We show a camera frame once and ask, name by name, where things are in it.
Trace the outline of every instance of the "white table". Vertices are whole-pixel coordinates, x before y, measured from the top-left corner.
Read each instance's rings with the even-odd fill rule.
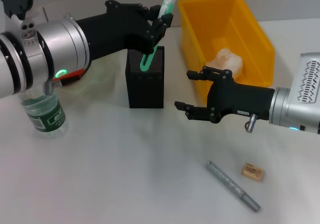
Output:
[[[274,86],[291,86],[302,52],[320,51],[320,19],[260,23],[276,48]],[[15,97],[0,100],[2,224],[300,224],[320,221],[320,136],[228,115],[188,121],[174,101],[197,104],[180,52],[167,31],[163,110],[129,109],[126,52],[113,88],[66,98],[70,128],[46,140]],[[261,205],[253,213],[205,168],[213,160]],[[257,183],[244,163],[265,170]]]

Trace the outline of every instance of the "yellow storage box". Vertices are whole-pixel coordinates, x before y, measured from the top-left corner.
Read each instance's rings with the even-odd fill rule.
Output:
[[[244,0],[180,0],[178,4],[181,47],[190,70],[200,71],[221,49],[228,48],[243,61],[237,83],[272,85],[275,49]],[[212,82],[195,83],[206,102]]]

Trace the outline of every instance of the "pen holder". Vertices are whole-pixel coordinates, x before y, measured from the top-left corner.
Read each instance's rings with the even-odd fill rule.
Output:
[[[128,49],[125,67],[130,108],[164,108],[165,49],[158,46],[148,71],[140,70],[143,54]]]

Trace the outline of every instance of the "eraser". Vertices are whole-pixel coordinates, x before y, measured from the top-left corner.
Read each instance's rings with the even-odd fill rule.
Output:
[[[264,170],[261,168],[257,168],[256,166],[251,165],[249,163],[246,163],[242,169],[242,175],[257,182],[260,182],[264,175]]]

